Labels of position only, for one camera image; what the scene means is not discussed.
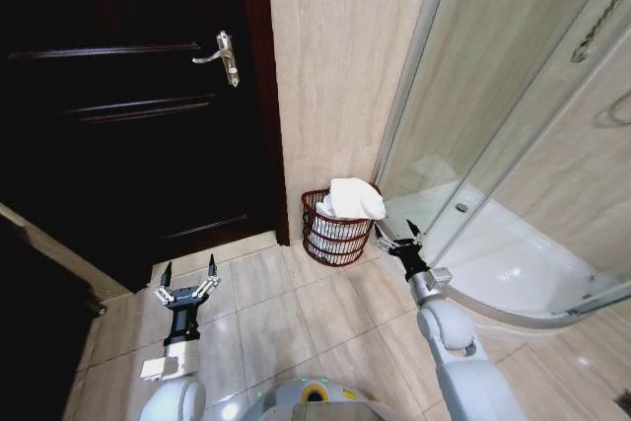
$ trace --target door panel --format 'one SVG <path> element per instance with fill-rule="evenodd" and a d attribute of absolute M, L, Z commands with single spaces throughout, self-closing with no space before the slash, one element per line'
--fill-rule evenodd
<path fill-rule="evenodd" d="M 0 201 L 134 290 L 152 263 L 271 229 L 243 3 L 4 0 Z M 220 30 L 237 88 L 191 61 Z"/>

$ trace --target wicker basket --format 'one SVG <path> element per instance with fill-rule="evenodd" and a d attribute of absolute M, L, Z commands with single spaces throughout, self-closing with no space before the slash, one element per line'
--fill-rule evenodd
<path fill-rule="evenodd" d="M 375 221 L 335 219 L 316 212 L 328 189 L 303 194 L 303 247 L 315 260 L 328 266 L 345 266 L 364 251 Z"/>

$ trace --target glass panel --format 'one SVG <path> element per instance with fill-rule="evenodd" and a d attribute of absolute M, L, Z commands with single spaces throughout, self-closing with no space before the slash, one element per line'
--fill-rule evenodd
<path fill-rule="evenodd" d="M 625 9 L 622 18 L 631 14 L 631 6 Z M 631 31 L 617 37 L 563 113 L 505 177 L 506 161 L 521 154 L 516 146 L 525 138 L 522 131 L 540 128 L 549 116 L 541 94 L 553 92 L 542 86 L 561 71 L 553 59 L 454 196 L 450 207 L 466 202 L 473 213 L 501 181 L 439 259 L 457 290 L 496 309 L 537 317 L 594 311 L 631 294 L 631 130 L 606 114 L 628 93 Z M 454 214 L 448 208 L 430 231 L 430 253 L 440 253 L 462 228 Z"/>
<path fill-rule="evenodd" d="M 440 0 L 379 182 L 393 234 L 409 235 L 405 219 L 427 232 L 454 208 L 463 178 L 586 1 Z M 471 213 L 451 214 L 463 222 Z M 457 227 L 434 233 L 430 259 Z"/>

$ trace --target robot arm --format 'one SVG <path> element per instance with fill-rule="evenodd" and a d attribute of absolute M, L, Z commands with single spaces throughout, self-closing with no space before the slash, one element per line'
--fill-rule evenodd
<path fill-rule="evenodd" d="M 199 369 L 197 310 L 219 285 L 213 256 L 208 278 L 198 287 L 171 290 L 171 264 L 154 291 L 173 312 L 171 331 L 165 339 L 165 356 L 147 360 L 140 377 L 165 381 L 143 407 L 140 421 L 199 421 L 206 405 L 206 388 L 194 376 Z"/>
<path fill-rule="evenodd" d="M 408 221 L 414 239 L 390 241 L 377 228 L 382 249 L 400 258 L 405 279 L 419 309 L 417 322 L 436 361 L 436 374 L 453 421 L 526 421 L 513 391 L 487 357 L 473 322 L 448 301 L 444 285 L 452 278 L 447 268 L 430 268 L 420 257 L 420 232 Z"/>

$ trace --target shower door handle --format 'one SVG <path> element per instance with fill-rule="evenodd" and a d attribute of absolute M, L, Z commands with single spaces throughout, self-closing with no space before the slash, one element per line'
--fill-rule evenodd
<path fill-rule="evenodd" d="M 233 51 L 232 40 L 223 30 L 217 35 L 217 45 L 219 49 L 215 53 L 205 58 L 193 58 L 192 61 L 195 64 L 206 64 L 221 58 L 224 62 L 224 68 L 226 69 L 226 76 L 228 76 L 228 84 L 235 88 L 239 85 L 237 60 L 235 58 L 235 52 Z"/>

